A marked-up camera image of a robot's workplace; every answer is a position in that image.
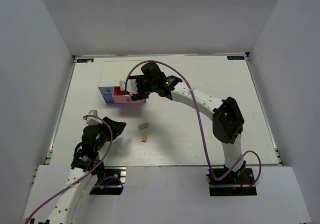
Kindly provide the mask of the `pink drawer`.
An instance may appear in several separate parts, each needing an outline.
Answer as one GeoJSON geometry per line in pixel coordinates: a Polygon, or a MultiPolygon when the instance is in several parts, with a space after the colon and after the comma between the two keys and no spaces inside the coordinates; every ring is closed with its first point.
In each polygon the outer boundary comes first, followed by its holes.
{"type": "Polygon", "coordinates": [[[144,104],[146,100],[133,101],[131,95],[125,95],[120,87],[114,87],[112,98],[115,104],[144,104]]]}

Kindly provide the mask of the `small blue drawer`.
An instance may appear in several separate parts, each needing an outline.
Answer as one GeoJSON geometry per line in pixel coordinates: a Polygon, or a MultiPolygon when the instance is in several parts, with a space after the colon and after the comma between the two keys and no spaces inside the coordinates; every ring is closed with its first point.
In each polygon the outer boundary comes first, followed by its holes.
{"type": "Polygon", "coordinates": [[[99,86],[98,89],[102,95],[113,95],[114,87],[99,86]]]}

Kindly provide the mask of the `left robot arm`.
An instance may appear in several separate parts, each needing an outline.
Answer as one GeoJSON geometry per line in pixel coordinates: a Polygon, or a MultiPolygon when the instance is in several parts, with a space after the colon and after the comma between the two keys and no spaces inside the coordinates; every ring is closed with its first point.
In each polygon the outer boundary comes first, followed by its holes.
{"type": "Polygon", "coordinates": [[[110,187],[113,181],[116,182],[115,188],[124,188],[120,174],[106,174],[103,162],[106,155],[100,157],[100,151],[106,143],[113,144],[123,133],[126,123],[108,117],[99,118],[92,114],[84,116],[84,120],[87,125],[83,129],[81,142],[74,149],[66,186],[40,204],[26,218],[26,223],[32,223],[33,216],[55,198],[58,201],[44,222],[76,223],[84,199],[93,190],[110,187]]]}

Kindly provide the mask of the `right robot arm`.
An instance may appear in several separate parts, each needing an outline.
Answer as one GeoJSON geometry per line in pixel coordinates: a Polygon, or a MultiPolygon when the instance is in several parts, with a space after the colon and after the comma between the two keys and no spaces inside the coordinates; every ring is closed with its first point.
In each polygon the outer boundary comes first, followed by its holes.
{"type": "Polygon", "coordinates": [[[214,177],[214,180],[227,178],[231,183],[238,183],[244,177],[246,162],[241,149],[241,134],[245,121],[236,100],[232,97],[221,99],[205,94],[191,87],[181,73],[166,76],[159,68],[161,64],[159,61],[139,63],[142,74],[134,76],[129,73],[121,82],[121,87],[131,94],[133,101],[147,99],[150,93],[157,93],[161,97],[192,107],[198,118],[200,114],[208,117],[213,124],[214,137],[223,146],[225,157],[225,173],[221,177],[214,177]]]}

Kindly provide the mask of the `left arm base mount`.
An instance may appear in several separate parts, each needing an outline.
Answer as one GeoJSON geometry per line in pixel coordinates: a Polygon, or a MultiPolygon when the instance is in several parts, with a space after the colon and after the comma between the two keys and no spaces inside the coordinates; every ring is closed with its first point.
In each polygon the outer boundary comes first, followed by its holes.
{"type": "Polygon", "coordinates": [[[90,191],[90,195],[121,195],[126,181],[126,167],[105,167],[104,175],[90,191]]]}

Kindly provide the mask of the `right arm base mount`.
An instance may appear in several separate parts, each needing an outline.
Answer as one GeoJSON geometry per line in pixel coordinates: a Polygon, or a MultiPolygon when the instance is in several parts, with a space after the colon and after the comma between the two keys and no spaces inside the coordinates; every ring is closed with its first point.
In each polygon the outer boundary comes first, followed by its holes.
{"type": "Polygon", "coordinates": [[[226,176],[221,181],[216,181],[207,171],[210,196],[256,196],[256,186],[253,184],[254,175],[251,168],[245,168],[238,179],[232,175],[226,176]]]}

